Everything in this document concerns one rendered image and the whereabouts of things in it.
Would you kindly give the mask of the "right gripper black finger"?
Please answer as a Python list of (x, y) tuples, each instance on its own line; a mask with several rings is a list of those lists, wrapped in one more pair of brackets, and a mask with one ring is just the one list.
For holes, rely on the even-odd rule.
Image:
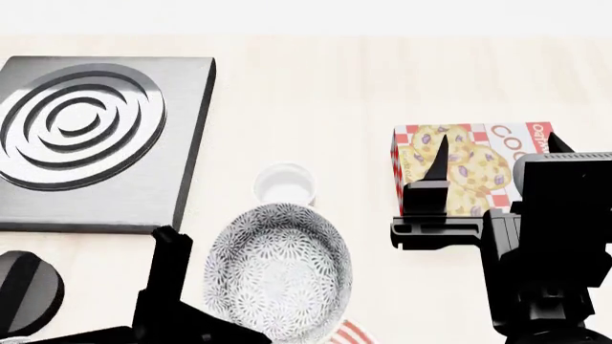
[(548, 146), (550, 154), (569, 154), (575, 151), (567, 145), (557, 134), (551, 132), (548, 137)]
[(443, 136), (432, 165), (421, 180), (403, 189), (403, 215), (445, 216), (448, 199), (448, 137)]

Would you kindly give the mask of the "red white striped plate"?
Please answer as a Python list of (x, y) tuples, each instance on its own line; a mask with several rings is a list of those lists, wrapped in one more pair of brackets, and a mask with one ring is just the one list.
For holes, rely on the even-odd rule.
[(343, 320), (324, 344), (379, 344), (365, 329), (352, 320)]

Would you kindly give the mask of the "oatmeal cookie box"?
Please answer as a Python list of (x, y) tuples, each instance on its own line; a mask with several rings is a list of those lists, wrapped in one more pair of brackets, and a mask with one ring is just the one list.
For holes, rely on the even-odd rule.
[(448, 138), (450, 216), (481, 216), (490, 208), (509, 211), (520, 200), (514, 163), (526, 154), (547, 154), (550, 122), (398, 125), (390, 156), (398, 204), (404, 186), (421, 180)]

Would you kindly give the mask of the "small white ramekin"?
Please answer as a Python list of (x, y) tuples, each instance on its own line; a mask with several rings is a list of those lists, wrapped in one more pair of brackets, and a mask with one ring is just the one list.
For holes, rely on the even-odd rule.
[(252, 192), (261, 204), (310, 206), (315, 204), (317, 186), (313, 175), (302, 165), (277, 162), (260, 171), (255, 177)]

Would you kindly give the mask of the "black white patterned bowl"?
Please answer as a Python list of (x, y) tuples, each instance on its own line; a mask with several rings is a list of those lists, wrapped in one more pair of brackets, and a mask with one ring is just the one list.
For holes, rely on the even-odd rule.
[(273, 344), (317, 344), (342, 319), (352, 283), (349, 249), (328, 220), (302, 205), (265, 204), (214, 240), (204, 305)]

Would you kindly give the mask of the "black round stove knob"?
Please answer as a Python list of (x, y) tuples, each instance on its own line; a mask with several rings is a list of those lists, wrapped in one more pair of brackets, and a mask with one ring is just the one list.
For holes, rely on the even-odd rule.
[(36, 254), (0, 254), (0, 339), (38, 332), (55, 317), (64, 294), (58, 271)]

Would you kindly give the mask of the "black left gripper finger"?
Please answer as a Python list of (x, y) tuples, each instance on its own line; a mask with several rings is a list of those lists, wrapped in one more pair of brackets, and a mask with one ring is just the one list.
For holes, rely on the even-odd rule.
[(152, 231), (155, 248), (148, 280), (139, 291), (134, 323), (147, 323), (175, 309), (181, 301), (193, 241), (171, 226)]

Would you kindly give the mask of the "silver square stove burner plate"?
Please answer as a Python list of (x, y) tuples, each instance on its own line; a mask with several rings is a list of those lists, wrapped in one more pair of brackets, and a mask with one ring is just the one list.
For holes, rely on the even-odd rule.
[(211, 57), (7, 59), (0, 231), (179, 226), (215, 77)]

